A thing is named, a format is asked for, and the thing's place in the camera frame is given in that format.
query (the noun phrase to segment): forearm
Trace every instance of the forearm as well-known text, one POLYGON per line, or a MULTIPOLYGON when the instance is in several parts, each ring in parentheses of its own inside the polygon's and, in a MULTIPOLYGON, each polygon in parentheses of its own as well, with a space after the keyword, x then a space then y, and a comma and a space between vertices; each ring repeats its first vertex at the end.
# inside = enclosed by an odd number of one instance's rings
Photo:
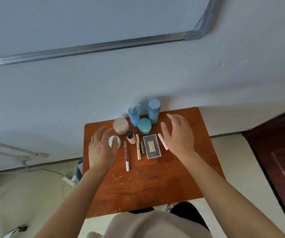
POLYGON ((188 169, 227 237, 285 235, 259 209, 214 171, 197 153, 180 160, 188 169))
POLYGON ((77 238, 106 172, 90 169, 81 182, 44 224, 35 238, 77 238))

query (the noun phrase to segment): beige shirt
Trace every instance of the beige shirt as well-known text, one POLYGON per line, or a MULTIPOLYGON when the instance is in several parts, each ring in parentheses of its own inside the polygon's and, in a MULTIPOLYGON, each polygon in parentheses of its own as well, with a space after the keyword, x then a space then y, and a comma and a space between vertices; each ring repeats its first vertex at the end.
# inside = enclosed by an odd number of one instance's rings
POLYGON ((140 214, 124 212, 116 215, 102 236, 90 232, 87 238, 212 238, 204 226, 163 211, 140 214))

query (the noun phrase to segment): floor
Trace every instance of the floor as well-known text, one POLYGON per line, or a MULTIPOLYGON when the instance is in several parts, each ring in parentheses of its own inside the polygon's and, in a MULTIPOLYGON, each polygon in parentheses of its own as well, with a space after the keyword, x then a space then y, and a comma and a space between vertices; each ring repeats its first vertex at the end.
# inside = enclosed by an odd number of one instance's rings
MULTIPOLYGON (((285 233, 285 215, 244 137, 237 134, 211 140, 227 181, 285 233)), ((42 168, 64 175, 75 166, 73 161, 42 168)), ((22 224, 28 224, 29 228, 18 238, 33 237, 72 190, 62 182, 61 175, 45 170, 15 177, 3 175, 0 178, 0 237, 22 224)), ((214 238, 226 237, 204 198, 190 202, 199 210, 214 238)), ((90 231, 103 234, 114 216, 85 220, 79 237, 86 237, 90 231)))

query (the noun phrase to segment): black pants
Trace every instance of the black pants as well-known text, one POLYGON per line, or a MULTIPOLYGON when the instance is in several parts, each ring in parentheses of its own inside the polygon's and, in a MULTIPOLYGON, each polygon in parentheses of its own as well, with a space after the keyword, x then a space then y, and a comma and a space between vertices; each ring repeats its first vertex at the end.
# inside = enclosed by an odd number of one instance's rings
MULTIPOLYGON (((138 213, 144 213, 155 210, 153 207, 139 209, 139 210, 133 210, 130 211, 130 213, 138 214, 138 213)), ((199 223, 203 225, 208 231, 208 226, 205 224, 204 219, 198 212, 198 210, 188 201, 180 202, 176 204, 170 213, 175 214, 176 216, 179 216, 181 218, 185 218, 187 220, 193 221, 195 223, 199 223)))

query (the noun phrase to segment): label on bottle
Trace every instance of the label on bottle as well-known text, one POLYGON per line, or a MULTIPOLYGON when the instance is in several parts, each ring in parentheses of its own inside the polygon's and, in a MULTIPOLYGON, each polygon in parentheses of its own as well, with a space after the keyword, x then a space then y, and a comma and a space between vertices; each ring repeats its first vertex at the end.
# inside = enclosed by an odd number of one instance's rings
POLYGON ((155 152, 155 144, 153 141, 148 141, 149 152, 155 152))

